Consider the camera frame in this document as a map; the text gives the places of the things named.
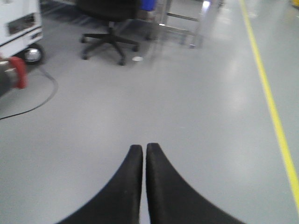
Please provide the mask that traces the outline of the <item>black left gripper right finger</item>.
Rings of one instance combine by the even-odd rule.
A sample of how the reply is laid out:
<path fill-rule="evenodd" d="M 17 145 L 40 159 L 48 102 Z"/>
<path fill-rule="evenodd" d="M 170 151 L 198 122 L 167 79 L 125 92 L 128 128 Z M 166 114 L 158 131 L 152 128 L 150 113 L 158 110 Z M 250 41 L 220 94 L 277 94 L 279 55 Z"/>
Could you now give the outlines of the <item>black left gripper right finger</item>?
<path fill-rule="evenodd" d="M 146 150 L 146 192 L 152 224 L 240 224 L 205 199 L 172 166 L 158 143 Z"/>

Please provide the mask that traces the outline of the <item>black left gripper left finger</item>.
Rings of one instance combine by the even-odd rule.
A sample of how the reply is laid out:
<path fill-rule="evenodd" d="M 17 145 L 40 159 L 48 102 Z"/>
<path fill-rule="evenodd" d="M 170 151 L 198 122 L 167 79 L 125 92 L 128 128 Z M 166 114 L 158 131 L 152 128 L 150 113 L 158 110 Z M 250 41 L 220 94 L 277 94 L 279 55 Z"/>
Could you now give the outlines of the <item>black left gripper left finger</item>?
<path fill-rule="evenodd" d="M 109 182 L 60 224 L 138 224 L 142 195 L 143 151 L 131 145 Z"/>

